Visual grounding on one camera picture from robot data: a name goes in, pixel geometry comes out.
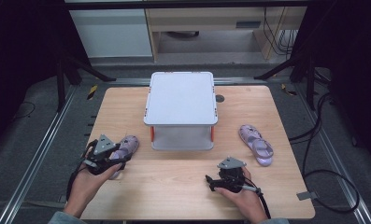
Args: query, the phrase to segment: lavender slipper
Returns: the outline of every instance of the lavender slipper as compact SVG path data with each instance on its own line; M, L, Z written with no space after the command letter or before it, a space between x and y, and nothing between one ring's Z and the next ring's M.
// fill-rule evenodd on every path
M272 164L273 148L262 138L254 126L249 124L242 125L238 133L243 142L251 149L258 163L262 166Z
M120 141L121 146L118 150L112 152L110 158L112 160L122 159L130 153L135 153L138 149L138 139L133 135L127 135ZM115 179L118 177L121 170L115 172L109 179Z

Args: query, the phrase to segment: hand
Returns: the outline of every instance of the hand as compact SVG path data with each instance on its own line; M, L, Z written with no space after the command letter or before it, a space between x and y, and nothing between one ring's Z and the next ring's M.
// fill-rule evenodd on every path
M246 178L251 179L251 174L246 167L242 167L243 174ZM261 205L258 195L255 192L242 189L238 193L233 193L228 189L215 188L215 190L225 198L232 201L251 223L259 223L267 220L264 208Z
M120 167L121 164L117 164L109 167L109 169L100 175L93 175L87 169L86 164L82 163L79 167L79 173L72 185L71 195L64 208L64 212L79 218L100 187L115 174Z

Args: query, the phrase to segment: sleeve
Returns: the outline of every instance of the sleeve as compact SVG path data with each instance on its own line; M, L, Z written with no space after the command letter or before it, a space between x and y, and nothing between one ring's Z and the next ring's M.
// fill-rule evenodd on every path
M56 212L49 221L49 224L86 224L86 222L68 215L64 212Z
M290 224L287 218L272 218L258 224Z

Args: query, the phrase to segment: wooden table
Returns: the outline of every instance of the wooden table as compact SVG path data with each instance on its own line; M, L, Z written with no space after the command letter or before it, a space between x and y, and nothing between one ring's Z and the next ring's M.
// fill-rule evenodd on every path
M143 122L148 90L107 90L89 142L101 133L114 142L133 134L140 145L121 175L100 188L82 219L244 219L230 201L210 191L205 180L205 175L219 178L217 164L228 156L248 164L272 217L314 217L311 201L299 201L296 196L306 187L266 86L217 86L216 94L225 100L217 104L214 148L193 152L151 148L150 128ZM270 142L275 150L271 166L260 166L240 139L242 124L254 125Z

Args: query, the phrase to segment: wire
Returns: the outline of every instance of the wire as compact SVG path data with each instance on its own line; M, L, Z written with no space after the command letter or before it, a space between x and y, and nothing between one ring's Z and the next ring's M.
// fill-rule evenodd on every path
M34 104L31 103L31 102L24 101L24 102L22 102L21 104L29 104L29 105L32 105L32 106L33 106L33 109L31 110L31 112L27 113L26 115L22 115L22 116L14 117L12 121L14 121L15 119L23 119L23 118L25 118L25 117L29 117L29 116L34 112L34 110L36 110L36 105L34 105Z
M313 133L313 132L317 129L318 126L319 126L319 123L316 122L316 124L313 126L313 128L311 128L309 131L307 131L307 132L305 132L305 133L302 133L302 134L300 134L300 135L298 135L298 136L296 136L296 137L291 137L291 138L289 138L288 140L291 142L291 141L293 141L293 140L297 140L297 139L303 138L303 137L307 136L308 134Z
M83 167L82 169L79 169L82 163L85 161L85 156L89 150L90 147L94 146L97 140L94 140L86 146L86 149L83 151L82 156L80 157L80 160L78 162L77 168L72 172L71 176L69 176L68 184L66 185L66 199L69 200L69 196L71 195L72 185L74 184L75 178L77 177L78 173L84 169L87 168L87 166Z
M269 25L269 22L267 21L267 17L266 17L266 7L264 7L264 35L267 39L267 41L270 43L270 46L272 47L273 51L277 54L277 55L285 55L286 56L286 59L288 57L289 54L292 53L292 50L293 50L293 43L295 41L295 37L294 37L294 33L295 33L295 30L291 30L290 31L290 36L289 36L289 40L287 42L287 45L284 45L282 44L283 40L285 42L285 34L286 34L286 31L281 31L281 34L280 34L280 37L279 37L279 40L278 40L278 43L276 42L275 39L273 40L270 40L268 34L266 33L266 26L268 28L268 31L269 33L274 37L275 35L273 34L273 31Z
M312 171L312 172L309 172L307 174L304 175L304 179L307 179L310 175L314 175L314 174L318 174L318 173L327 173L327 174L330 174L330 175L335 175L335 176L339 176L340 178L342 178L343 180L345 180L354 190L354 192L356 193L356 196L357 196L357 199L356 199L356 203L355 205L352 206L352 208L348 209L348 210L339 210L339 209L335 209L333 207L330 207L328 206L327 204L323 203L322 201L320 201L319 199L315 199L314 201L316 201L317 203L321 204L321 206L333 211L333 212L336 212L336 213L340 213L340 214L347 214L347 213L352 213L354 212L358 205L360 204L360 193L358 192L358 190L356 189L356 187L354 186L354 184L352 184L345 176L343 175L340 175L334 171L330 171L330 170L324 170L324 169L320 169L320 170L315 170L315 171Z
M250 179L248 179L248 178L246 178L245 176L244 176L244 178L246 179L246 180L248 180L248 181L244 181L244 180L242 180L242 179L240 179L240 178L238 178L238 177L236 177L236 176L232 176L232 175L225 175L225 177L229 177L229 178L231 178L231 179L234 179L235 181L237 181L237 182L243 182L243 184L245 184L245 185L247 185L247 186L250 186L250 187L254 187L254 188L256 188L256 189L259 189L253 182L252 182L252 180L250 180ZM266 203L266 200L264 199L264 194L259 190L258 192L255 192L257 195L258 195L258 197L259 197L259 199L261 200L261 204L262 204L262 206L263 206L263 208L264 208L264 212L266 213L266 216L270 219L271 218L271 216L270 216L270 212L269 212L269 208L267 207L267 203Z
M321 130L321 125L319 126L319 129L313 134L313 136L311 138L314 138ZM299 142L294 142L294 143L291 143L291 145L296 145L296 144L301 144L301 143L305 143L307 141L309 141L310 139L306 139L306 140L303 140L303 141L299 141Z
M336 212L336 213L340 213L340 214L347 214L347 213L352 213L354 212L358 205L360 204L360 193L358 192L358 190L356 189L356 187L354 186L354 184L352 184L345 176L339 174L339 173L336 173L334 171L330 171L330 170L325 170L325 169L320 169L320 170L315 170L315 171L311 171L309 173L305 173L305 169L306 169L306 164L307 164L307 155L308 155L308 152L310 150L310 144L311 144L311 141L313 139L313 137L315 136L315 133L316 132L316 127L318 126L322 126L322 119L321 119L321 111L322 111L322 106L324 104L324 102L326 101L326 98L330 95L330 92L328 93L325 93L321 98L320 100L318 101L318 116L317 116L317 120L316 120L316 124L314 125L314 127L308 132L310 134L310 138L308 139L307 141L307 150L305 152L305 156L304 156L304 159L303 159L303 163L302 163L302 177L306 180L310 175L314 175L314 174L317 174L317 173L327 173L327 174L330 174L330 175L336 175L340 178L342 178L343 180L345 180L353 189L354 189L354 192L356 193L357 195L357 199L356 199L356 203L355 205L352 206L352 208L348 209L348 210L339 210L339 209L335 209L333 207L330 207L328 206L327 204L323 203L321 200L319 199L314 199L317 203L319 203L321 206L333 211L333 212Z

